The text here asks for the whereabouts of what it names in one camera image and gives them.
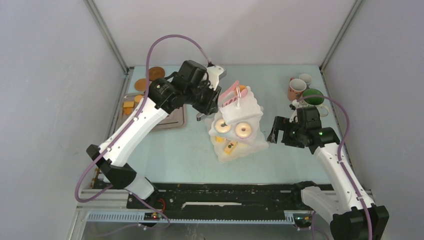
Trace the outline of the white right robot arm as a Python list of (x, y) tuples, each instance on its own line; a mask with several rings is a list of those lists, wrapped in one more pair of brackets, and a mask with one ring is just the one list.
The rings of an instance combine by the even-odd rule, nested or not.
[(323, 127), (318, 109), (301, 107), (296, 117), (276, 116), (267, 137), (270, 143), (281, 142), (290, 147), (308, 148), (330, 181), (337, 200), (329, 198), (313, 182), (300, 182), (300, 190), (291, 194), (291, 204), (297, 209), (312, 208), (330, 226), (335, 240), (380, 240), (389, 220), (383, 205), (376, 205), (356, 178), (343, 154), (335, 130)]

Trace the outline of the yellow swirl roll cake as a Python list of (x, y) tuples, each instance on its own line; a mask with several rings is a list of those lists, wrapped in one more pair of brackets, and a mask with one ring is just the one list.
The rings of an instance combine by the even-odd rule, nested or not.
[(225, 138), (218, 137), (218, 136), (215, 136), (215, 137), (214, 137), (214, 140), (215, 140), (215, 142), (216, 142), (216, 143), (223, 143), (223, 142), (225, 142), (225, 141), (226, 141), (226, 139), (225, 139)]

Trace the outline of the white chocolate-hole donut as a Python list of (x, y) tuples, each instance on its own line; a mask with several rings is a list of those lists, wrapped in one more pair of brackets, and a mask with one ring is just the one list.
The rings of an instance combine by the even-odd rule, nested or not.
[(219, 134), (226, 134), (231, 130), (231, 126), (226, 124), (226, 121), (223, 118), (220, 118), (215, 121), (214, 129)]

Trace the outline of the small orange round cookie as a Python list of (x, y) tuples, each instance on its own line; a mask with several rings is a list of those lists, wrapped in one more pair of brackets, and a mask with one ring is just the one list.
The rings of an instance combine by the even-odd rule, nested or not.
[(238, 88), (239, 88), (240, 92), (242, 92), (247, 87), (245, 85), (239, 85)]

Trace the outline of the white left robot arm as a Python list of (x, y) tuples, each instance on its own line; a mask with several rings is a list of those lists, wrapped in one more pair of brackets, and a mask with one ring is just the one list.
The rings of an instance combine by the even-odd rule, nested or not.
[(184, 105), (198, 111), (198, 120), (216, 113), (219, 81), (225, 75), (223, 66), (184, 61), (178, 71), (151, 81), (142, 101), (118, 130), (100, 145), (91, 144), (86, 153), (113, 187), (137, 195), (145, 208), (153, 208), (158, 194), (151, 182), (128, 164), (130, 155), (158, 123)]

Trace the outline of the white three-tier cake stand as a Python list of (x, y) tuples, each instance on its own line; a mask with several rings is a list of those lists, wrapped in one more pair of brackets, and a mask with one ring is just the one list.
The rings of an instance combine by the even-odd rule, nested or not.
[(218, 98), (218, 112), (204, 120), (219, 162), (230, 162), (269, 147), (260, 129), (264, 108), (249, 86), (236, 81)]

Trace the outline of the white frosted donut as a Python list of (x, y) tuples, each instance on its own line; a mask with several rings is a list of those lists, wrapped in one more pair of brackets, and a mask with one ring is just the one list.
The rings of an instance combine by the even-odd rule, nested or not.
[(239, 122), (235, 126), (235, 134), (241, 139), (246, 139), (252, 134), (252, 127), (247, 122)]

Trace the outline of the yellow cake with berries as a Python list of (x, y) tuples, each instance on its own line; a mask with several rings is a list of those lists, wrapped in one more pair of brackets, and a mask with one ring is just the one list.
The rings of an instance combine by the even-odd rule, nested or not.
[(238, 142), (236, 142), (236, 141), (229, 141), (227, 143), (227, 145), (225, 146), (224, 150), (223, 150), (224, 153), (226, 155), (231, 155), (232, 152), (236, 149), (237, 145), (238, 145)]

